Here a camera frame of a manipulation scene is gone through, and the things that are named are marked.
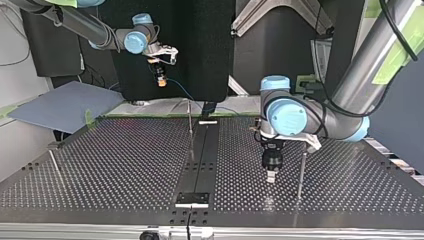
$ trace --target silver metal pole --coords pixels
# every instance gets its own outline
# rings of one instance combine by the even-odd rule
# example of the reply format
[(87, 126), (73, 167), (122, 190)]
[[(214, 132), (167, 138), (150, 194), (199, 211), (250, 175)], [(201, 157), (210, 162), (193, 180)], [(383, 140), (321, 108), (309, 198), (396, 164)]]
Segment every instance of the silver metal pole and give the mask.
[(302, 162), (300, 163), (300, 177), (299, 177), (299, 189), (297, 190), (297, 199), (302, 199), (302, 189), (303, 189), (303, 179), (305, 178), (305, 167), (306, 167), (306, 157), (308, 156), (307, 152), (307, 143), (305, 142), (305, 147), (302, 153)]
[(50, 154), (50, 157), (51, 157), (51, 159), (53, 161), (54, 169), (56, 171), (60, 171), (60, 168), (59, 168), (59, 165), (57, 165), (56, 157), (54, 156), (53, 150), (49, 149), (49, 154)]
[[(391, 0), (388, 8), (402, 29), (421, 0)], [(373, 84), (375, 75), (396, 41), (396, 35), (381, 13), (365, 38), (338, 86), (333, 101), (341, 108), (365, 113), (378, 99), (386, 85)]]

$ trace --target metal bracket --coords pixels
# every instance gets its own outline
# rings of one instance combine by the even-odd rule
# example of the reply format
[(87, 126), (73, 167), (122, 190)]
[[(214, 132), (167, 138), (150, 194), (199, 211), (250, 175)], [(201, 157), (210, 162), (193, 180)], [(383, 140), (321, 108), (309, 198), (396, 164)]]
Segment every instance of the metal bracket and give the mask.
[(180, 193), (175, 204), (177, 208), (208, 208), (209, 193)]
[(319, 139), (316, 135), (312, 135), (312, 134), (307, 134), (307, 133), (299, 133), (296, 136), (278, 136), (275, 137), (275, 135), (269, 134), (269, 133), (265, 133), (264, 131), (261, 130), (261, 136), (264, 136), (266, 138), (274, 138), (274, 139), (280, 139), (280, 140), (291, 140), (291, 141), (303, 141), (303, 142), (307, 142), (309, 143), (309, 147), (307, 148), (307, 152), (308, 153), (314, 153), (316, 151), (318, 151), (322, 145), (319, 142)]
[[(290, 7), (302, 16), (313, 28), (317, 22), (320, 4), (317, 0), (251, 0), (231, 27), (231, 34), (243, 36), (259, 19), (276, 7)], [(319, 14), (317, 32), (324, 34), (333, 23), (324, 11)]]
[(233, 90), (238, 96), (249, 96), (249, 93), (231, 75), (228, 77), (228, 87), (230, 87), (231, 90)]

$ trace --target perforated metal table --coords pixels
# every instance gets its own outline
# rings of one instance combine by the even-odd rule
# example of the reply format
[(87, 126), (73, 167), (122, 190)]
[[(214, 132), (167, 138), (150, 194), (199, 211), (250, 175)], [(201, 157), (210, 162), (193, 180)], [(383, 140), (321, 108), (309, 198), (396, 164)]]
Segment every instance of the perforated metal table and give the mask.
[[(266, 183), (253, 125), (219, 118), (191, 137), (185, 118), (103, 119), (54, 152), (61, 171), (46, 153), (0, 183), (0, 222), (424, 230), (423, 187), (367, 143), (322, 139), (299, 202), (301, 144)], [(189, 192), (209, 208), (175, 208)]]

